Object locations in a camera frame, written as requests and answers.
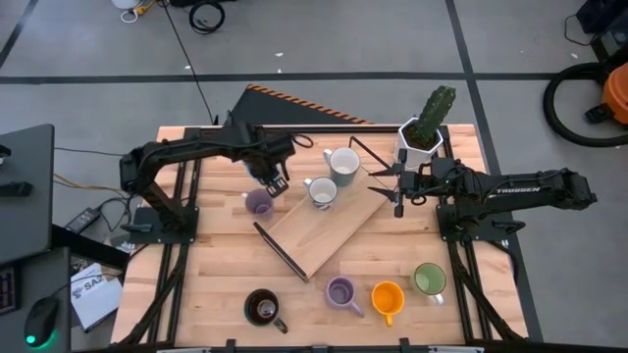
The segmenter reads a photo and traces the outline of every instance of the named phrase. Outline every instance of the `computer mouse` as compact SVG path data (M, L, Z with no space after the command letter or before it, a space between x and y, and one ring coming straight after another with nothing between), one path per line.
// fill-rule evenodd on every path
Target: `computer mouse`
M58 306L59 301L54 297L39 299L32 305L24 325L26 344L39 347L48 341L55 327Z

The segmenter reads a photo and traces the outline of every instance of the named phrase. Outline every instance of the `power adapter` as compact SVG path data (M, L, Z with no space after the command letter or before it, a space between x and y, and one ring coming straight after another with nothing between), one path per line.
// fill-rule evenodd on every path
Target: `power adapter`
M78 216L74 217L73 220L66 224L66 229L75 234L81 234L99 218L100 211L87 207L80 214L78 214Z

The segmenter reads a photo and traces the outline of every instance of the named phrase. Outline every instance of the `mug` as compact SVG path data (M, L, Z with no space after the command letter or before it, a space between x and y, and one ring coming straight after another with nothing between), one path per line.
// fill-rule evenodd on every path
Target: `mug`
M412 288L427 294L434 303L443 305L445 300L441 294L445 290L446 276L443 269L432 263L420 265L410 278Z
M391 281L379 282L371 292L373 307L386 319L386 326L393 326L393 315L403 309L405 299L401 287Z
M264 189L256 189L249 193L243 193L244 207L251 214L268 220L273 217L273 198Z
M334 309L349 309L360 318L364 312L355 303L355 286L347 277L334 277L327 282L325 288L327 304Z
M307 178L303 185L314 206L322 211L329 209L338 195L336 184L328 177Z
M347 147L339 148L336 151L326 149L323 151L323 158L330 166L332 180L337 186L351 184L357 174L357 169L360 168L360 156Z
M279 318L279 299L268 289L257 289L248 295L244 315L257 327L273 324L282 333L288 333L288 327Z

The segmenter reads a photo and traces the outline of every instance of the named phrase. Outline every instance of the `wet vac hose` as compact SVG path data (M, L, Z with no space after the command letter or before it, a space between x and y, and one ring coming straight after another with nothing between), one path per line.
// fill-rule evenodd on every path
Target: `wet vac hose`
M566 79L577 78L584 75L597 75L603 70L603 66L600 63L587 63L578 64L570 68L567 68L560 73L556 74L548 84L546 92L543 95L543 112L546 115L549 127L554 132L564 137L567 141L586 147L614 147L619 145L628 144L628 134L608 137L608 138L592 138L585 137L575 133L565 126L556 115L556 110L553 105L554 95L558 86Z

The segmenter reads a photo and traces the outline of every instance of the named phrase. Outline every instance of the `green mug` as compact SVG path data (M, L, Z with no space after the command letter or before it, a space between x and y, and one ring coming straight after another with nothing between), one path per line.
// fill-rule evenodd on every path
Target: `green mug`
M425 263L417 267L414 275L410 278L413 289L428 295L438 305L445 303L442 293L446 283L443 269L432 263Z

